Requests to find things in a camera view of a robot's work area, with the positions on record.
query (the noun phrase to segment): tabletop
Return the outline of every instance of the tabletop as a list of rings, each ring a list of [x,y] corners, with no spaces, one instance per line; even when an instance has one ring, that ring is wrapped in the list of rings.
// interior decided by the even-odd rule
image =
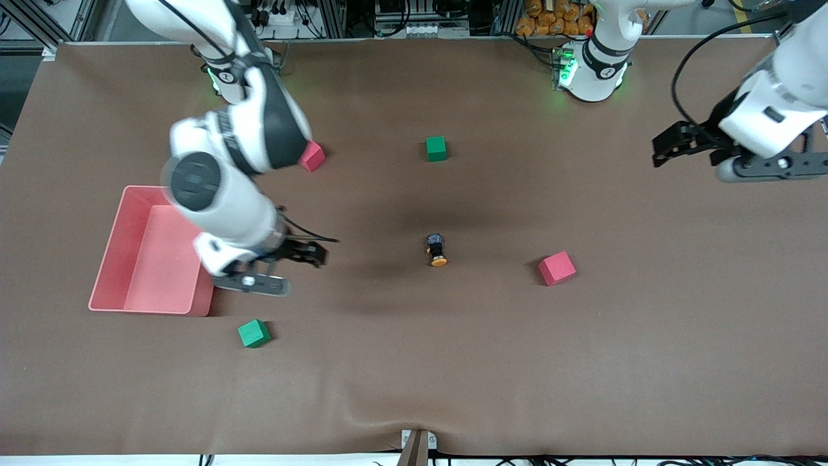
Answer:
[[[220,98],[185,46],[61,46],[0,167],[0,453],[372,451],[425,428],[451,454],[824,454],[828,181],[652,168],[693,43],[641,41],[598,104],[512,41],[292,46],[329,159],[257,182],[342,242],[323,269],[280,263],[290,296],[217,290],[206,318],[87,301],[121,191],[158,184],[170,125]],[[772,48],[701,49],[687,109]],[[561,250],[578,273],[543,286]],[[252,318],[276,334],[253,350]]]

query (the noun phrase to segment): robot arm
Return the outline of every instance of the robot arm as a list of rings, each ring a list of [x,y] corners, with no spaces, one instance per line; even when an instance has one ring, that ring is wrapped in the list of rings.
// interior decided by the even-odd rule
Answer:
[[[181,120],[170,131],[164,181],[171,203],[203,231],[194,241],[202,265],[219,287],[285,295],[287,281],[270,275],[276,261],[319,267],[327,252],[292,237],[288,220],[252,177],[299,161],[312,138],[305,115],[234,3],[128,4],[152,30],[192,42],[210,66],[225,66],[237,86],[231,89],[243,96],[237,104]],[[268,263],[266,273],[255,270],[258,261]]]
[[[700,128],[676,122],[652,141],[655,167],[714,149],[710,162],[723,182],[801,180],[828,173],[828,154],[811,152],[811,127],[828,111],[828,4],[818,1],[804,12],[802,4],[808,2],[793,3],[789,15],[799,22],[792,32]],[[802,150],[791,149],[800,136]]]
[[[159,36],[192,44],[207,64],[216,90],[230,103],[247,96],[233,60],[272,51],[261,45],[238,7],[229,0],[126,0],[135,18]]]
[[[695,0],[594,0],[598,23],[585,41],[563,46],[573,59],[557,71],[560,86],[575,97],[598,102],[610,97],[621,85],[627,58],[643,31],[639,8],[668,10],[690,5]]]

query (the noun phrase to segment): cable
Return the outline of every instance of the cable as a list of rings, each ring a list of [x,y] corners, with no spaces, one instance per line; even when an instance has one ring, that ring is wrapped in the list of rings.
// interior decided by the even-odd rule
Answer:
[[[542,57],[542,56],[538,53],[538,52],[543,52],[543,53],[552,53],[552,49],[551,49],[551,48],[545,48],[545,47],[535,46],[535,45],[533,45],[533,44],[530,44],[530,43],[529,43],[529,41],[528,41],[528,40],[526,40],[525,38],[521,38],[520,36],[517,36],[517,35],[515,35],[515,34],[512,34],[511,32],[498,32],[498,33],[496,33],[496,34],[495,34],[495,36],[506,36],[506,37],[511,37],[511,38],[512,38],[512,40],[514,40],[514,41],[515,41],[515,42],[517,42],[518,44],[520,44],[520,45],[522,45],[522,46],[526,47],[527,49],[529,49],[529,51],[532,53],[532,56],[534,56],[534,57],[535,57],[535,60],[540,61],[540,62],[541,62],[544,66],[549,66],[550,68],[561,68],[561,66],[560,66],[560,65],[556,65],[556,64],[554,64],[554,63],[552,63],[552,62],[550,62],[550,61],[547,61],[545,58],[543,58],[543,57]]]
[[[737,4],[736,4],[736,2],[735,2],[734,0],[727,0],[727,1],[730,3],[730,6],[731,6],[731,7],[736,8],[737,10],[739,10],[739,11],[741,11],[741,12],[746,12],[746,13],[751,13],[751,12],[753,12],[753,10],[752,10],[752,9],[750,9],[750,8],[745,8],[745,7],[742,7],[742,6],[740,6],[740,5],[737,5]]]
[[[684,70],[684,67],[687,65],[687,62],[690,60],[690,57],[693,56],[693,54],[696,53],[696,51],[698,51],[707,42],[712,41],[716,37],[721,36],[722,34],[724,34],[726,32],[730,32],[730,31],[739,29],[742,26],[750,26],[751,24],[756,24],[756,23],[759,23],[759,22],[766,22],[766,21],[770,21],[770,20],[773,20],[773,19],[778,19],[778,18],[781,18],[781,17],[785,17],[785,13],[777,13],[777,14],[769,15],[769,16],[765,16],[765,17],[758,17],[758,18],[754,18],[754,19],[751,19],[751,20],[747,20],[747,21],[737,22],[736,24],[731,24],[730,26],[727,26],[727,27],[723,27],[723,28],[719,29],[718,31],[716,31],[716,32],[710,34],[709,36],[705,37],[704,39],[699,41],[699,43],[695,44],[693,46],[693,48],[691,48],[690,51],[687,52],[687,55],[685,55],[684,58],[681,59],[681,62],[679,63],[678,68],[676,68],[676,73],[673,75],[673,79],[670,82],[670,97],[672,98],[673,105],[676,106],[676,110],[678,110],[678,113],[681,114],[681,117],[684,118],[687,121],[687,123],[691,124],[693,127],[698,129],[701,134],[703,134],[706,138],[708,138],[708,140],[710,140],[712,143],[715,143],[720,148],[727,148],[727,147],[730,146],[730,144],[723,146],[721,141],[719,141],[717,138],[714,138],[712,134],[710,134],[706,129],[702,128],[693,119],[693,117],[691,117],[690,114],[688,114],[687,111],[684,110],[684,107],[681,106],[681,102],[679,102],[679,99],[678,99],[678,93],[676,92],[676,85],[678,84],[678,77],[679,77],[679,75],[681,75],[681,72]],[[667,464],[661,463],[658,466],[667,466],[669,464],[678,464],[678,463],[667,463]]]
[[[300,4],[301,7],[305,10],[304,15],[302,14],[302,11],[299,8]],[[316,24],[313,22],[313,17],[311,16],[311,13],[308,11],[308,6],[307,3],[305,3],[305,0],[296,0],[296,11],[299,12],[299,16],[302,18],[302,24],[304,24],[305,27],[308,28],[308,31],[310,31],[310,33],[313,34],[313,36],[317,39],[323,39],[324,37],[322,36],[322,32],[320,32],[319,29],[316,28]]]
[[[568,36],[568,35],[566,35],[566,34],[558,34],[558,35],[559,35],[559,36],[566,37],[566,38],[567,38],[567,39],[569,39],[570,41],[575,41],[575,42],[586,42],[586,39],[585,39],[585,38],[584,38],[584,39],[579,39],[578,37]]]
[[[363,24],[365,25],[365,28],[368,29],[368,32],[370,32],[374,36],[388,37],[388,36],[393,36],[394,34],[397,34],[398,32],[405,29],[406,25],[408,24],[408,20],[411,19],[411,17],[412,17],[411,1],[410,0],[405,0],[405,6],[400,11],[400,23],[397,25],[397,27],[394,28],[393,31],[391,31],[391,32],[377,31],[373,26],[368,24],[368,18],[365,17],[364,15],[363,15]]]
[[[307,235],[313,236],[313,237],[314,237],[314,239],[316,239],[316,240],[319,240],[319,241],[328,241],[329,243],[339,243],[339,240],[337,240],[337,239],[335,239],[335,238],[329,238],[329,237],[327,237],[327,236],[317,235],[317,234],[316,234],[316,233],[314,233],[313,231],[307,230],[306,228],[304,228],[304,227],[300,226],[299,224],[297,224],[297,223],[296,223],[296,222],[294,222],[293,220],[291,220],[291,219],[287,218],[287,216],[285,215],[285,210],[286,210],[286,209],[285,209],[285,207],[284,207],[284,206],[279,206],[279,207],[278,207],[278,209],[279,209],[279,211],[282,213],[282,218],[284,218],[284,219],[285,219],[285,222],[286,222],[288,225],[295,227],[297,230],[299,230],[299,231],[301,231],[301,232],[303,232],[303,233],[305,233],[305,234],[307,234]]]
[[[2,24],[3,20],[8,20],[8,21],[6,22],[6,26],[4,26],[4,25]],[[6,16],[6,13],[3,13],[3,14],[2,14],[2,16],[0,16],[0,27],[2,27],[2,31],[0,31],[0,36],[2,36],[3,34],[5,34],[5,33],[6,33],[6,31],[8,31],[8,28],[9,28],[11,25],[12,25],[12,19],[11,19],[10,17]]]
[[[282,57],[279,59],[279,66],[276,68],[276,73],[281,72],[282,68],[284,68],[287,64],[287,54],[291,51],[291,42],[292,41],[290,39],[287,40],[287,44],[285,45],[285,53],[283,53]]]
[[[229,58],[229,56],[221,50],[221,47],[219,47],[219,45],[216,44],[215,41],[213,41],[213,39],[210,39],[204,31],[202,31],[201,29],[199,29],[198,26],[193,24],[193,22],[190,21],[190,19],[188,19],[186,16],[184,16],[180,11],[178,11],[178,9],[170,5],[170,3],[167,0],[158,0],[158,2],[161,5],[164,5],[166,9],[170,10],[174,15],[179,17],[187,26],[189,26],[193,31],[195,31],[196,34],[201,36],[202,39],[207,41],[207,43],[210,44],[210,46],[212,46],[215,49],[215,51],[219,53],[219,55],[221,55],[222,60],[227,60]]]
[[[771,461],[774,463],[788,464],[790,466],[808,466],[806,463],[803,463],[798,459],[780,458],[778,456],[770,456],[766,454],[746,456],[743,458],[732,459],[730,461],[706,457],[700,459],[686,459],[684,461],[685,462],[676,461],[674,459],[668,459],[667,461],[661,461],[661,463],[659,463],[658,466],[709,466],[711,464],[713,464],[714,466],[734,466],[735,464],[739,464],[745,461]]]

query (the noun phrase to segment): pink plastic bin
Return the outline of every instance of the pink plastic bin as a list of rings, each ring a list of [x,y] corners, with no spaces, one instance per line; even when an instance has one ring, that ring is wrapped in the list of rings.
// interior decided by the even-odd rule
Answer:
[[[207,315],[213,280],[193,250],[199,233],[163,187],[124,188],[89,310]]]

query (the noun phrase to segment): red cube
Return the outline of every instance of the red cube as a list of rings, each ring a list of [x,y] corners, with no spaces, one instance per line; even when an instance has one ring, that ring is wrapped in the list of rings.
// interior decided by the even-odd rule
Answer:
[[[319,144],[310,141],[305,148],[305,152],[299,159],[299,164],[308,172],[313,172],[325,161],[325,153]]]
[[[538,269],[541,270],[546,286],[559,284],[575,274],[575,266],[566,251],[545,258]]]

